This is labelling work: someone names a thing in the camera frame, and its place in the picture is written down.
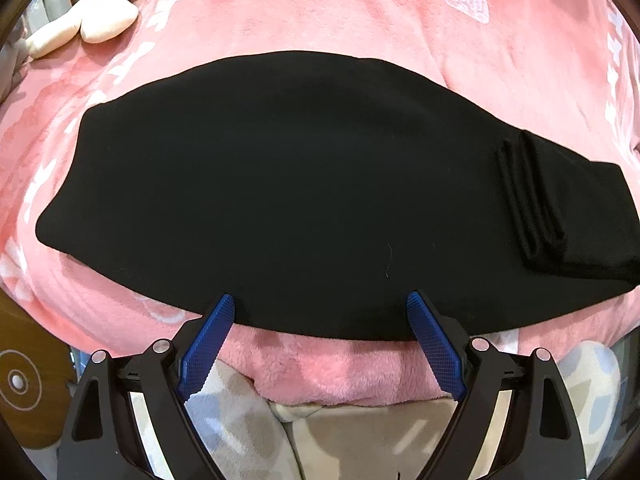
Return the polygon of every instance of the black object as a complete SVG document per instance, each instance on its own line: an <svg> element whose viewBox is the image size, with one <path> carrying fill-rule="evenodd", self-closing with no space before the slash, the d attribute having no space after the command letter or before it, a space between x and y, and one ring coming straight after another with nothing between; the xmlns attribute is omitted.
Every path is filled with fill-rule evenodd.
<svg viewBox="0 0 640 480"><path fill-rule="evenodd" d="M210 310L212 316L220 310L220 304ZM450 362L454 354L466 370L464 376L458 377L466 392L418 480L468 478L484 442L498 392L506 389L513 391L510 411L491 471L484 478L585 478L577 421L558 368L546 350L537 349L530 357L499 352L483 338L469 341L462 327L455 320L440 316L423 293L414 293L410 304L414 306L412 326L420 342L430 348L428 359L437 370L436 376L456 368ZM445 322L439 325L430 319ZM136 356L114 359L106 352L94 353L65 424L60 480L156 478L132 415L128 395L132 391L145 394L156 436L176 480L224 480L193 428L182 404L184 398L176 393L182 379L180 370L184 368L178 357L184 359L191 352L193 341L199 341L206 355L199 351L192 358L195 362L203 358L212 362L222 344L220 335L230 327L227 317L220 323L225 329L216 332L214 325L218 322L212 324L210 320L205 316L189 321L172 342L157 341ZM440 336L420 336L431 329L440 331ZM200 367L201 372L208 373L209 369L210 365Z"/></svg>
<svg viewBox="0 0 640 480"><path fill-rule="evenodd" d="M472 334L633 289L523 261L495 156L520 134L381 60L217 60L87 110L36 235L155 300L202 314L225 291L240 324L329 338L412 339L404 300L416 286ZM629 193L622 174L607 186ZM599 208L600 228L638 223Z"/></svg>
<svg viewBox="0 0 640 480"><path fill-rule="evenodd" d="M498 161L531 267L640 283L640 222L617 164L591 162L530 132L505 140Z"/></svg>

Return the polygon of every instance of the fabric fold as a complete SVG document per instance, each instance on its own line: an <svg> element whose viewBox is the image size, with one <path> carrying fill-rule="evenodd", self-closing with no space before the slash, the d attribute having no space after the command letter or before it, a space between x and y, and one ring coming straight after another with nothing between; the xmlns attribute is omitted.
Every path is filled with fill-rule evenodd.
<svg viewBox="0 0 640 480"><path fill-rule="evenodd" d="M640 222L622 170L526 130L497 150L524 260L561 276L640 283Z"/></svg>

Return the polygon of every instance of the bed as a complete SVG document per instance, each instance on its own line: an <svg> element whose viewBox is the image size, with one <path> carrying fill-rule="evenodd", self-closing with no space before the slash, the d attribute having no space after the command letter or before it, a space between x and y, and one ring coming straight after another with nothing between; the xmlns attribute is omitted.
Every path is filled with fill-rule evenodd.
<svg viewBox="0 0 640 480"><path fill-rule="evenodd" d="M619 164L640 206L640 47L611 0L132 1L140 8L133 27L103 44L76 38L28 63L0 107L0 284L75 348L137 353L194 316L46 248L34 223L66 175L88 107L211 60L273 50L388 60L508 123ZM545 346L560 360L583 340L609 346L639 322L633 290L489 338L525 354ZM236 325L220 356L263 397L283 404L443 396L415 343Z"/></svg>

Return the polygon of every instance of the folded black cloth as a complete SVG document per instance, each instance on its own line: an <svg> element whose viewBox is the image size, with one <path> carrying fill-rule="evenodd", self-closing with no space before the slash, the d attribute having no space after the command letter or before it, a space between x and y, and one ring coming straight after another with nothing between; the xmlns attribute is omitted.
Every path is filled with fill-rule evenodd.
<svg viewBox="0 0 640 480"><path fill-rule="evenodd" d="M537 270L640 283L640 222L620 167L522 131L498 164L524 259Z"/></svg>
<svg viewBox="0 0 640 480"><path fill-rule="evenodd" d="M381 60L217 60L87 110L36 235L155 300L203 313L227 292L238 323L319 337L413 338L416 288L471 334L631 290L522 258L496 161L519 137ZM586 189L561 191L563 210Z"/></svg>

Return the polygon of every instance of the pink blanket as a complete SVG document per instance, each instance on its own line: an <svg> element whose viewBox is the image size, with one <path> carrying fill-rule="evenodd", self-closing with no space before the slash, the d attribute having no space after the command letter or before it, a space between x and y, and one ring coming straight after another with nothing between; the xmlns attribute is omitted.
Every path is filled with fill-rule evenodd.
<svg viewBox="0 0 640 480"><path fill-rule="evenodd" d="M65 177L79 118L92 104L214 59L300 49L388 60L502 120L618 163L640 205L638 44L608 0L135 1L141 13L131 29L100 45L75 40L32 62L0 107L0 283L79 349L139 352L192 316L36 240L34 223ZM639 319L636 289L494 338L522 353L546 346L559 359L584 339L611 344ZM286 404L442 395L416 343L234 326L221 357Z"/></svg>

